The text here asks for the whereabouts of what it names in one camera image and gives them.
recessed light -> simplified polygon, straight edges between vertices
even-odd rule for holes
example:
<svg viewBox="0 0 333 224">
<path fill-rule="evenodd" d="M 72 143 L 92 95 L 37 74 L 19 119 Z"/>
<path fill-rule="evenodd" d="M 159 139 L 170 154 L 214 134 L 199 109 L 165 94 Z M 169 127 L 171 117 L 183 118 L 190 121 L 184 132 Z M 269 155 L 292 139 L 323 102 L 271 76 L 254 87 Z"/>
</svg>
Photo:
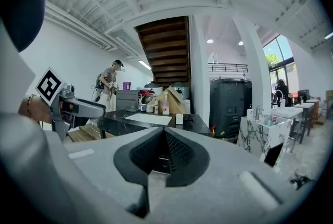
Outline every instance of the recessed light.
<svg viewBox="0 0 333 224">
<path fill-rule="evenodd" d="M 151 70 L 151 68 L 145 62 L 143 62 L 142 60 L 139 60 L 139 63 Z"/>
<path fill-rule="evenodd" d="M 328 39 L 331 38 L 332 36 L 333 36 L 333 32 L 330 33 L 330 34 L 328 34 L 328 35 L 326 35 L 326 36 L 325 36 L 325 39 L 328 40 Z"/>
</svg>

black kitchen counter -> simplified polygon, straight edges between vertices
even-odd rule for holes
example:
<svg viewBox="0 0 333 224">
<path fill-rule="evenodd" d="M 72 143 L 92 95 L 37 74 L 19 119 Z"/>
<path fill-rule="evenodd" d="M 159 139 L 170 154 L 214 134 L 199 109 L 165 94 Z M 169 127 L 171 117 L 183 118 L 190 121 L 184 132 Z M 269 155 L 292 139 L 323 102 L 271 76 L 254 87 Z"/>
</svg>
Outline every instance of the black kitchen counter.
<svg viewBox="0 0 333 224">
<path fill-rule="evenodd" d="M 212 132 L 202 121 L 199 115 L 184 115 L 184 124 L 176 125 L 176 114 L 170 114 L 169 116 L 172 117 L 172 119 L 170 120 L 168 125 L 158 125 L 158 124 L 151 124 L 146 122 L 125 119 L 126 117 L 129 117 L 134 114 L 155 115 L 153 113 L 127 112 L 125 109 L 108 112 L 105 114 L 105 116 L 99 118 L 97 121 L 97 125 L 101 131 L 102 139 L 105 139 L 105 132 L 109 132 L 114 136 L 121 136 L 128 133 L 154 127 L 177 128 L 212 137 Z"/>
</svg>

black railing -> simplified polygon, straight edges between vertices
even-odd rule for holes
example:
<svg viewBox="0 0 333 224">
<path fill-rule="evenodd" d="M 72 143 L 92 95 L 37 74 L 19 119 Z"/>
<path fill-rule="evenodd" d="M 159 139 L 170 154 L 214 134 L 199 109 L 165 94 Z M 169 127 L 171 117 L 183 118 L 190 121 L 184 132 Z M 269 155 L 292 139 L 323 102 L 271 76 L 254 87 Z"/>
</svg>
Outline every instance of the black railing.
<svg viewBox="0 0 333 224">
<path fill-rule="evenodd" d="M 209 72 L 249 72 L 248 65 L 208 63 Z"/>
</svg>

rice cooker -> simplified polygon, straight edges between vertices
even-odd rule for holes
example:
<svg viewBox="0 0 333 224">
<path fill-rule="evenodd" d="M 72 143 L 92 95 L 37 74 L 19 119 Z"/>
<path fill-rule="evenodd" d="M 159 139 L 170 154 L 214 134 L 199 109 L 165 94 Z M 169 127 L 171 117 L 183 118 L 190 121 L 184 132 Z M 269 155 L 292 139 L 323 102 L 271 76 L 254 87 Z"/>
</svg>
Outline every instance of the rice cooker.
<svg viewBox="0 0 333 224">
<path fill-rule="evenodd" d="M 153 96 L 158 96 L 158 95 L 160 95 L 163 92 L 163 86 L 159 85 L 159 84 L 157 84 L 157 83 L 155 83 L 153 81 L 150 82 L 149 84 L 146 84 L 144 86 L 144 88 L 148 89 L 148 90 L 152 89 L 154 91 Z"/>
<path fill-rule="evenodd" d="M 185 82 L 172 83 L 171 87 L 174 88 L 180 94 L 182 94 L 183 99 L 189 99 L 189 87 Z"/>
</svg>

tree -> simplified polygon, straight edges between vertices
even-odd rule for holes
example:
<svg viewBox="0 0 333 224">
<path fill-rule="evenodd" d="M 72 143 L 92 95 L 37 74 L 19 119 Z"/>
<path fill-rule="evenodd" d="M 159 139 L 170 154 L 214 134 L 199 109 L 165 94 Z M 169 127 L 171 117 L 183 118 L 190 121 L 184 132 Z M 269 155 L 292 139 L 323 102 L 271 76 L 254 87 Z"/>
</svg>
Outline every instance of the tree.
<svg viewBox="0 0 333 224">
<path fill-rule="evenodd" d="M 266 55 L 266 60 L 269 67 L 274 64 L 280 63 L 280 60 L 277 58 L 275 53 L 270 53 Z"/>
</svg>

